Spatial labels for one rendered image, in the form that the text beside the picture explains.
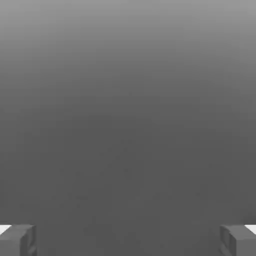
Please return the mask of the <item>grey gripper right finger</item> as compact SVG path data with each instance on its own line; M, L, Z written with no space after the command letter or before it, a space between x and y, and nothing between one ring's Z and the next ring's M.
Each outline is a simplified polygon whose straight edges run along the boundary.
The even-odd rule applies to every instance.
M256 224L221 225L220 256L256 256Z

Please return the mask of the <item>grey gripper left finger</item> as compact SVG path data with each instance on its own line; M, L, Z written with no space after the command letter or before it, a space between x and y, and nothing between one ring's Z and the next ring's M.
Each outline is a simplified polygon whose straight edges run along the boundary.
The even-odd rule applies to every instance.
M0 256L38 256L37 226L13 224L0 233Z

